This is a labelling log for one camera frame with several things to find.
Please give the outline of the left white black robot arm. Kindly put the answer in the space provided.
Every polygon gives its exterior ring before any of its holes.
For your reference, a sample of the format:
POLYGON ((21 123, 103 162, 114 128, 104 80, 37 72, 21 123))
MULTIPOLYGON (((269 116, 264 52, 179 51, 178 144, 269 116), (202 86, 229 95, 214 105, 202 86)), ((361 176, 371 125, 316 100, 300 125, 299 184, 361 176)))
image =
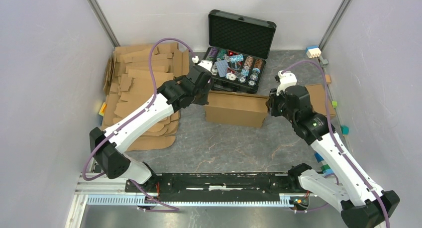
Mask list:
POLYGON ((156 187, 156 178, 145 163, 128 156, 129 147, 162 119, 191 104, 208 104, 212 88, 211 68, 201 62, 184 76, 164 82, 143 105, 120 122, 89 133, 90 159, 94 159, 109 179, 126 178, 137 183, 144 192, 156 187))

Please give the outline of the orange yellow block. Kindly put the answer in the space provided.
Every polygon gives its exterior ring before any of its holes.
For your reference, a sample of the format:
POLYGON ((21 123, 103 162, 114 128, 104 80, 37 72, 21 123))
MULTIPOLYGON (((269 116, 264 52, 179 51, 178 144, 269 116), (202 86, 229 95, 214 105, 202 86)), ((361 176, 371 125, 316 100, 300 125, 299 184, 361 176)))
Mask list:
POLYGON ((106 110, 106 102, 103 102, 103 104, 101 105, 98 115, 99 115, 99 125, 102 125, 103 123, 103 118, 104 118, 104 114, 105 114, 105 110, 106 110))

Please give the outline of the cardboard box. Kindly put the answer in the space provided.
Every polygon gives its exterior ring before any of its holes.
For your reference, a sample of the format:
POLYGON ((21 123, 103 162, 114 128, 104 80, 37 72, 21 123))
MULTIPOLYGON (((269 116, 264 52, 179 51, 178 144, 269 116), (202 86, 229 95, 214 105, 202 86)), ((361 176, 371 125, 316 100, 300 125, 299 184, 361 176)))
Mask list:
POLYGON ((316 113, 327 116, 327 111, 325 107, 325 88, 323 84, 313 84, 305 86, 309 95, 311 104, 316 113))
POLYGON ((268 96, 211 91, 204 106, 207 122, 261 128, 268 115, 268 96))

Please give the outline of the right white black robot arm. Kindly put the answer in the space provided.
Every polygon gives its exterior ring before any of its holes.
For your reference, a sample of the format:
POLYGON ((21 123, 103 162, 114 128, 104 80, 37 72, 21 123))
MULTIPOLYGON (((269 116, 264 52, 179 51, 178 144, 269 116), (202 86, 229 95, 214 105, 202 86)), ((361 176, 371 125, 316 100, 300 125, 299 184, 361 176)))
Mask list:
POLYGON ((288 187, 316 194, 337 211, 349 228, 374 228, 385 224, 400 198, 393 190, 378 185, 347 151, 329 117, 316 113, 304 86, 273 88, 266 103, 271 116, 282 116, 291 123, 297 136, 322 156, 339 180, 335 184, 302 163, 288 171, 288 187))

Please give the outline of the grey small block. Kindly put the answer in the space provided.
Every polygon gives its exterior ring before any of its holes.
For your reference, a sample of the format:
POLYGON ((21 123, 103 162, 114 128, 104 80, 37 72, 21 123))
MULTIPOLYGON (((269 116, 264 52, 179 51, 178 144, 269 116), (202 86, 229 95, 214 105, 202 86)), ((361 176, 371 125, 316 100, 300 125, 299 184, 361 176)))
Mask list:
POLYGON ((322 68, 325 68, 325 67, 329 64, 328 60, 327 60, 327 59, 324 59, 324 58, 322 58, 322 57, 319 57, 319 58, 318 58, 318 62, 319 62, 319 65, 320 65, 322 68))

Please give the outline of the stack of flat cardboard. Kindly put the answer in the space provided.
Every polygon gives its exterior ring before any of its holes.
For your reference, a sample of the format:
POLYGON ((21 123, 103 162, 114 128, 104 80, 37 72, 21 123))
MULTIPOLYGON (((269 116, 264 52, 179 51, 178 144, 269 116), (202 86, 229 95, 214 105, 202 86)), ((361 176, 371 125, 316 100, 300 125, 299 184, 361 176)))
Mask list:
POLYGON ((181 51, 178 42, 118 46, 105 70, 106 110, 101 129, 120 122, 144 104, 153 94, 155 81, 186 75, 190 65, 189 51, 181 51))

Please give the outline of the small wooden cube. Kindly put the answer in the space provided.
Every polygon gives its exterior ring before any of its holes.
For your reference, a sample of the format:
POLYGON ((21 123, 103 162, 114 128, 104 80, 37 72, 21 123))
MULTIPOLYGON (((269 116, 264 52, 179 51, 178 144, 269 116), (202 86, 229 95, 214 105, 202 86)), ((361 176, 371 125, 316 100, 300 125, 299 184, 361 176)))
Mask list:
POLYGON ((330 77, 330 75, 325 75, 325 79, 326 79, 327 84, 330 84, 331 83, 331 77, 330 77))

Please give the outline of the folded closed cardboard box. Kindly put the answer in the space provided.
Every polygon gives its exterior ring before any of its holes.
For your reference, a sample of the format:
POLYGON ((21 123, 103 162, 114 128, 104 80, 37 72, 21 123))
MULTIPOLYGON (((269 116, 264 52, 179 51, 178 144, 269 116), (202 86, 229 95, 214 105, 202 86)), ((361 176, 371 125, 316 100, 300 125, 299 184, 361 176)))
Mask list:
POLYGON ((311 104, 316 113, 327 116, 327 111, 325 107, 325 88, 323 84, 313 84, 305 86, 309 95, 311 104))

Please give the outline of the blue white toy block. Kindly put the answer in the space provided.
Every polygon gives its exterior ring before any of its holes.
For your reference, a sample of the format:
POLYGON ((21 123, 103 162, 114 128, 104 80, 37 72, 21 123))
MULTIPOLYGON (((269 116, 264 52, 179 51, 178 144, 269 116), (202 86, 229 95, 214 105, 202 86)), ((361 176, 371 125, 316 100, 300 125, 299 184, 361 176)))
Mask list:
POLYGON ((317 58, 321 55, 321 50, 318 45, 306 47, 306 55, 308 58, 317 58))

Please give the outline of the black poker chip case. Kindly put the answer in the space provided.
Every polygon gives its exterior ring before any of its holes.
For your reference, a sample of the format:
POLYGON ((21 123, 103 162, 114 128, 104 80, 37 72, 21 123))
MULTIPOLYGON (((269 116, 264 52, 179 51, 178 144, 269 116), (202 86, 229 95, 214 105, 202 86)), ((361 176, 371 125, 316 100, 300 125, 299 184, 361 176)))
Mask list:
POLYGON ((217 9, 208 19, 209 48, 203 59, 212 62, 213 90, 257 93, 276 24, 217 9))

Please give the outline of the blue green block stack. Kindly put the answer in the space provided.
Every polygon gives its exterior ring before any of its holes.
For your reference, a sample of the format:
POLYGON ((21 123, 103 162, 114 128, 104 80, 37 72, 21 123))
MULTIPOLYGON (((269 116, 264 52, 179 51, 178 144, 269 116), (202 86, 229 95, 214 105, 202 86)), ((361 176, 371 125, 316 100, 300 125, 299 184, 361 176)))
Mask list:
POLYGON ((334 173, 331 167, 328 165, 328 163, 324 160, 324 158, 319 153, 315 152, 314 155, 318 164, 320 165, 322 173, 325 176, 334 173))

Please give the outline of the teal small cube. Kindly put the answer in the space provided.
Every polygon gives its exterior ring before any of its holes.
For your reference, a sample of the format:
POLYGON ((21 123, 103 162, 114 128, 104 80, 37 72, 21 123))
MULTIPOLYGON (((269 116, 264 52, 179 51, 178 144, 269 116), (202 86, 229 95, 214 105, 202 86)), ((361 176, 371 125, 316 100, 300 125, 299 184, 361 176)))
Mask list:
POLYGON ((348 127, 348 126, 346 126, 346 125, 341 125, 341 126, 340 126, 340 129, 341 129, 341 133, 342 133, 343 135, 349 135, 349 127, 348 127))

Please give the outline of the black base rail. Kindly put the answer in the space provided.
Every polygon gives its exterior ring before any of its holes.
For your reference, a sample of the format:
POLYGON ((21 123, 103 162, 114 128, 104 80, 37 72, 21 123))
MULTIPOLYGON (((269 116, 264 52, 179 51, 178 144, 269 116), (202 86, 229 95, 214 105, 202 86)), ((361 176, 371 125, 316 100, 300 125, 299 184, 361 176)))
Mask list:
POLYGON ((162 202, 275 202, 307 193, 287 173, 161 173, 141 185, 162 202))

